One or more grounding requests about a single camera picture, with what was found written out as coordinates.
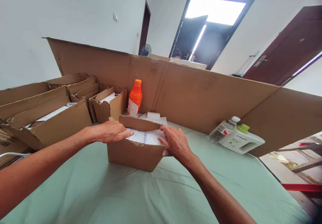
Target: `door handle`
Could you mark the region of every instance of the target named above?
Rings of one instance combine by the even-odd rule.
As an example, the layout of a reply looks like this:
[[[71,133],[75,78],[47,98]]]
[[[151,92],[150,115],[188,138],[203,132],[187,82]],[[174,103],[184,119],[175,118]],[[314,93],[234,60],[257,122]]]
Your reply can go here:
[[[266,58],[266,55],[263,55],[257,62],[256,64],[254,65],[254,67],[257,67],[260,63],[262,63],[262,61],[268,61],[268,60],[265,60]]]

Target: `hand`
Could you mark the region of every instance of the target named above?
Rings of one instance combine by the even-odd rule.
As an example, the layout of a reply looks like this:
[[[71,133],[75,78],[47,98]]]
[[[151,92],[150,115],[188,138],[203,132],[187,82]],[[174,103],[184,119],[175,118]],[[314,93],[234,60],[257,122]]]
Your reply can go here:
[[[158,140],[181,164],[185,165],[195,156],[191,151],[188,140],[181,129],[163,125],[161,126],[160,130],[165,132],[167,139],[159,137]]]
[[[92,143],[112,143],[130,137],[134,134],[133,131],[128,131],[121,123],[114,120],[89,128]]]

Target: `white bottle cap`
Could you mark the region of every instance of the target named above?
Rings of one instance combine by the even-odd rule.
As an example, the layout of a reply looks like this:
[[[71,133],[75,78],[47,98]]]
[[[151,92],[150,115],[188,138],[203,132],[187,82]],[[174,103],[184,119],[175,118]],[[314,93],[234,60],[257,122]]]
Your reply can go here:
[[[239,117],[236,117],[236,116],[233,116],[231,119],[233,121],[235,121],[235,122],[239,122],[240,121],[240,118]]]

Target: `orange bottle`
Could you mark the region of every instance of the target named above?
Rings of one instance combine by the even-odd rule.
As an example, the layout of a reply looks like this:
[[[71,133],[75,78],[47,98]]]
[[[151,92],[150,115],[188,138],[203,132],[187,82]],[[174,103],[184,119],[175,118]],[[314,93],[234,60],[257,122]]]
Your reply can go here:
[[[127,115],[131,117],[138,117],[140,106],[142,102],[142,81],[139,79],[135,80],[134,87],[130,92],[130,98],[128,100]]]

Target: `green cap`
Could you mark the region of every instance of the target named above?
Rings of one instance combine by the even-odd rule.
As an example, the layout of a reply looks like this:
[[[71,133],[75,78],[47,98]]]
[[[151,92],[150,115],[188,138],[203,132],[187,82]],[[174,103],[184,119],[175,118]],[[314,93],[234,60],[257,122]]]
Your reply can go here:
[[[247,133],[250,128],[246,124],[241,124],[237,126],[237,130],[242,133]]]

